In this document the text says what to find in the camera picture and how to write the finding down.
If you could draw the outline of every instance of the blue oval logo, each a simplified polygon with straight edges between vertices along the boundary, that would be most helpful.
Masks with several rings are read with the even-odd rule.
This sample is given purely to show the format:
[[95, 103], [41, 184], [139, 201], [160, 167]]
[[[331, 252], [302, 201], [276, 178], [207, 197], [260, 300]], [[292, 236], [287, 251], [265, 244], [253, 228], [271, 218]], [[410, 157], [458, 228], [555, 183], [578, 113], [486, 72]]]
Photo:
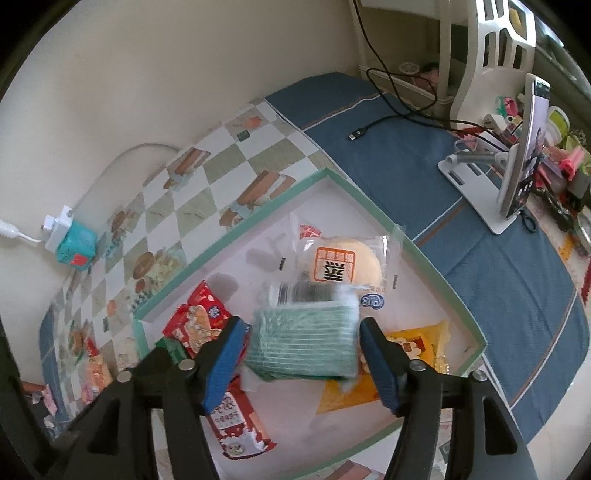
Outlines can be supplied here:
[[384, 306], [384, 297], [379, 293], [367, 293], [361, 297], [362, 307], [372, 307], [374, 310], [379, 310]]

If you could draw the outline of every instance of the white plug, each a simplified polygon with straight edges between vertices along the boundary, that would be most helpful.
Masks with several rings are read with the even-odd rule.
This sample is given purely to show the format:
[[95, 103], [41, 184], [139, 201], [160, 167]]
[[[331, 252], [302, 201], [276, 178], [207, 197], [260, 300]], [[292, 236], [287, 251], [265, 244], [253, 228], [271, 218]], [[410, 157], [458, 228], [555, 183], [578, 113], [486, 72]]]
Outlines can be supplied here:
[[0, 235], [5, 236], [7, 238], [16, 238], [19, 236], [21, 238], [29, 240], [30, 242], [33, 242], [34, 244], [40, 244], [42, 242], [42, 240], [36, 240], [28, 235], [25, 235], [24, 233], [21, 233], [17, 227], [12, 225], [11, 223], [4, 222], [3, 220], [0, 220]]

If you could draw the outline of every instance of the teal charger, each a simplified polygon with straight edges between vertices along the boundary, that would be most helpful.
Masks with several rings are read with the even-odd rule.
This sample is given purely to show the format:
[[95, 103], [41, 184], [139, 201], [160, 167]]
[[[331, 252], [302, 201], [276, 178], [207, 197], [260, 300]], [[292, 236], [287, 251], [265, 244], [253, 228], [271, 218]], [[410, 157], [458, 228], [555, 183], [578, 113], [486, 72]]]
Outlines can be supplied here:
[[56, 258], [60, 263], [84, 271], [96, 255], [96, 233], [76, 221], [57, 247]]

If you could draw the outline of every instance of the silver bolt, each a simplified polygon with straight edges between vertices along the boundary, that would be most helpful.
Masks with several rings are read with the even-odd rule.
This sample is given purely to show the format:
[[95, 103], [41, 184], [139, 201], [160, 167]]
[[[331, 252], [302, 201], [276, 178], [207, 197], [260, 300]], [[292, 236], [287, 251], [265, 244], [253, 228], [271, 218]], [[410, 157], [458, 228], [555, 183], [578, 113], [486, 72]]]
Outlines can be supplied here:
[[472, 378], [478, 382], [485, 382], [488, 380], [486, 373], [484, 373], [482, 370], [474, 370], [472, 372]]
[[193, 360], [191, 360], [190, 358], [186, 358], [185, 360], [181, 360], [178, 363], [179, 370], [182, 370], [184, 372], [188, 372], [189, 370], [192, 370], [194, 366], [195, 366], [195, 362]]
[[117, 382], [126, 383], [131, 380], [131, 372], [128, 370], [123, 370], [119, 375], [117, 375]]
[[410, 370], [414, 372], [423, 372], [427, 367], [421, 360], [411, 360], [410, 361]]

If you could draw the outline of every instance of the blue gripper pad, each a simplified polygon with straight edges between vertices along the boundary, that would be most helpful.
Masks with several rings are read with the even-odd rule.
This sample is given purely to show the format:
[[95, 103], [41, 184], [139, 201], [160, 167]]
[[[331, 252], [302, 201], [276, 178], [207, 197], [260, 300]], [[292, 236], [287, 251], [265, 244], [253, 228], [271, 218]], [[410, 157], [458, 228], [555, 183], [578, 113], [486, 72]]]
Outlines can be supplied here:
[[208, 415], [222, 403], [230, 380], [236, 375], [236, 364], [244, 348], [245, 335], [246, 324], [242, 319], [238, 319], [206, 377], [201, 406]]
[[400, 406], [398, 380], [388, 368], [388, 364], [365, 321], [361, 322], [359, 327], [359, 341], [382, 405], [395, 413]]

